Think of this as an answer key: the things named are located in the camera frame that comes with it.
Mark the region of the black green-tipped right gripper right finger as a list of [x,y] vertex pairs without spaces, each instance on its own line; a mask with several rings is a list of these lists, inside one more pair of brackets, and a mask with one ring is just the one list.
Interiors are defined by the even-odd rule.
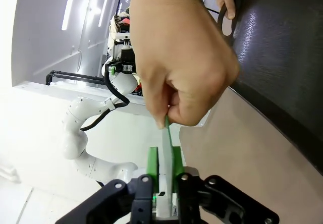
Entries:
[[200,209],[221,223],[279,223],[279,216],[220,176],[205,180],[195,168],[185,168],[181,148],[173,148],[173,188],[177,194],[178,223],[207,223]]

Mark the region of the person right hand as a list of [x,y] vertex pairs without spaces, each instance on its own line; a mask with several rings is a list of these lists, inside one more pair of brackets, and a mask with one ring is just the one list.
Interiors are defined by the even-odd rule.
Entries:
[[130,38],[146,107],[195,126],[238,76],[239,63],[201,0],[131,0]]

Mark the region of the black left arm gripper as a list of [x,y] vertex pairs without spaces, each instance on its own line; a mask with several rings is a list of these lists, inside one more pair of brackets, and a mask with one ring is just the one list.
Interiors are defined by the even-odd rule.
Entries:
[[132,48],[121,50],[121,72],[136,73],[135,54]]

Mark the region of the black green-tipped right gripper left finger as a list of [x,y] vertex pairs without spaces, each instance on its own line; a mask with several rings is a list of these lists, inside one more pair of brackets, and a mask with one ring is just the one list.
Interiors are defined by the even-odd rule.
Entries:
[[152,147],[145,174],[128,183],[111,180],[56,223],[116,223],[128,214],[129,223],[158,223],[152,213],[158,176],[158,148]]

